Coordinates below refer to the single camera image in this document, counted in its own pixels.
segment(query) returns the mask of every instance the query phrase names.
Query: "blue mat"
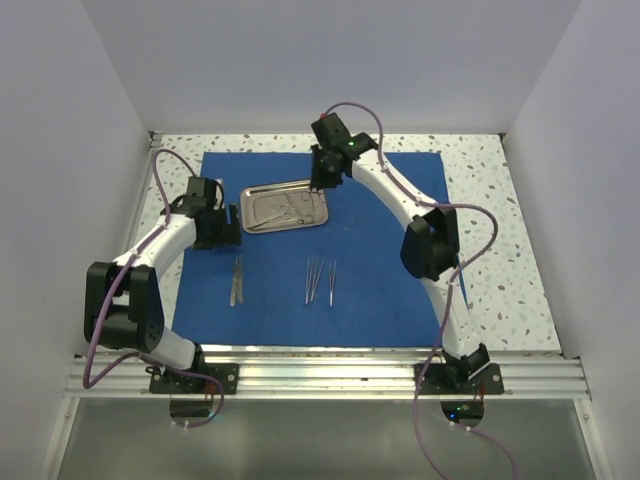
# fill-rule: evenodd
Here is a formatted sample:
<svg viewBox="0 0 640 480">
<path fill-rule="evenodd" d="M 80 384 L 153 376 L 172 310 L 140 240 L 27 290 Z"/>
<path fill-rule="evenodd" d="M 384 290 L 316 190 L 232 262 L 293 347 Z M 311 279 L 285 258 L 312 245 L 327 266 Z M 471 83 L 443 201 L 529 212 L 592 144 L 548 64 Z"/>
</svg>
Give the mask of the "blue mat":
<svg viewBox="0 0 640 480">
<path fill-rule="evenodd" d="M 448 201 L 440 156 L 394 153 L 389 159 L 420 190 Z M 309 154 L 206 153 L 202 175 L 224 179 L 226 201 L 248 186 L 308 178 Z M 404 236 L 395 217 L 352 179 L 326 191 L 329 221 L 319 227 L 249 235 L 210 251 L 188 249 L 173 323 L 203 344 L 416 347 L 433 343 L 438 323 L 422 284 L 400 261 Z M 236 255 L 244 261 L 244 303 L 229 296 Z M 325 264 L 317 298 L 305 305 L 307 259 L 337 260 L 329 308 Z"/>
</svg>

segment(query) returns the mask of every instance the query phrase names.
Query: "white enclosure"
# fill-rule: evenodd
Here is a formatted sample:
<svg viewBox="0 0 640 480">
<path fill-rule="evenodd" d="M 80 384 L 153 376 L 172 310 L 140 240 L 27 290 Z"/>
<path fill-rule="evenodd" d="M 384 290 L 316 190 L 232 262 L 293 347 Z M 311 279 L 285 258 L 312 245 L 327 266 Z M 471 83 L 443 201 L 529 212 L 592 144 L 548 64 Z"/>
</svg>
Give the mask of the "white enclosure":
<svg viewBox="0 0 640 480">
<path fill-rule="evenodd" d="M 583 360 L 617 478 L 637 476 L 637 2 L 6 0 L 0 12 L 0 477 L 40 470 L 85 349 L 86 269 L 122 248 L 147 132 L 308 133 L 339 100 L 395 133 L 508 132 L 563 352 Z"/>
</svg>

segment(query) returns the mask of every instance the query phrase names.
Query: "speckled countertop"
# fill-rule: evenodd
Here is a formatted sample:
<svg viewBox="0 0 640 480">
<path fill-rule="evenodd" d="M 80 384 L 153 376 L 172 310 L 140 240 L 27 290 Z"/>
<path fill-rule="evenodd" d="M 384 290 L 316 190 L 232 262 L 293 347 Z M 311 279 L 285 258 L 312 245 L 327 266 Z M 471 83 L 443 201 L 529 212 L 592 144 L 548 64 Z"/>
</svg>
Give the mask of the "speckled countertop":
<svg viewBox="0 0 640 480">
<path fill-rule="evenodd" d="M 199 173 L 204 152 L 309 151 L 312 135 L 164 135 L 161 146 L 176 151 Z M 387 135 L 385 151 L 438 152 L 449 198 L 491 210 L 500 224 L 495 245 L 464 272 L 471 314 L 489 350 L 559 352 L 560 343 L 544 295 L 500 139 L 495 135 Z M 158 170 L 169 199 L 184 193 L 187 170 L 161 155 Z M 155 223 L 162 201 L 151 180 L 136 238 Z M 487 241 L 491 226 L 482 214 L 458 212 L 461 257 Z M 182 255 L 160 281 L 166 323 L 173 323 Z"/>
</svg>

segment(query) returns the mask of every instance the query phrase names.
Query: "stainless steel tray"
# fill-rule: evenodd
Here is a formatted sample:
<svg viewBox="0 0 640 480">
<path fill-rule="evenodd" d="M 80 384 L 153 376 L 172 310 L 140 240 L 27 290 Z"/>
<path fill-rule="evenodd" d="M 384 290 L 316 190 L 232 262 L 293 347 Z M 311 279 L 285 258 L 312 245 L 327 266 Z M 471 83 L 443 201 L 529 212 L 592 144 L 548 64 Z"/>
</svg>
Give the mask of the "stainless steel tray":
<svg viewBox="0 0 640 480">
<path fill-rule="evenodd" d="M 249 187 L 240 194 L 240 209 L 247 233 L 316 227 L 329 219 L 324 191 L 310 191 L 309 180 Z"/>
</svg>

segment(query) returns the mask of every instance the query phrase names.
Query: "robotic arm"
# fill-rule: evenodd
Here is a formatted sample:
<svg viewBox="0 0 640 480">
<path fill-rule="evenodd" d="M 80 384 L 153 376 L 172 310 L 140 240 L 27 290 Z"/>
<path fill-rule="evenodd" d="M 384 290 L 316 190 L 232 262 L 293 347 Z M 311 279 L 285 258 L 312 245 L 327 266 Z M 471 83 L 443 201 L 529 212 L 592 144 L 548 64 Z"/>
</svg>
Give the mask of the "robotic arm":
<svg viewBox="0 0 640 480">
<path fill-rule="evenodd" d="M 242 243 L 238 209 L 224 207 L 224 193 L 213 179 L 191 177 L 186 194 L 170 204 L 171 217 L 158 220 L 152 233 L 111 263 L 96 262 L 87 272 L 84 336 L 91 341 L 96 320 L 114 279 L 131 263 L 116 290 L 103 323 L 99 344 L 131 349 L 150 360 L 178 370 L 203 373 L 204 357 L 196 343 L 164 324 L 158 280 L 185 248 L 211 249 Z M 159 235 L 154 235 L 157 228 Z"/>
<path fill-rule="evenodd" d="M 424 285 L 440 322 L 444 316 L 447 279 L 458 266 L 459 240 L 456 212 L 415 188 L 365 133 L 351 136 L 337 114 L 311 125 L 318 140 L 312 147 L 311 188 L 334 188 L 342 175 L 353 177 L 371 190 L 393 212 L 405 230 L 400 257 L 407 271 Z M 442 345 L 448 375 L 462 384 L 489 365 L 467 310 L 462 289 L 454 286 L 449 322 Z"/>
</svg>

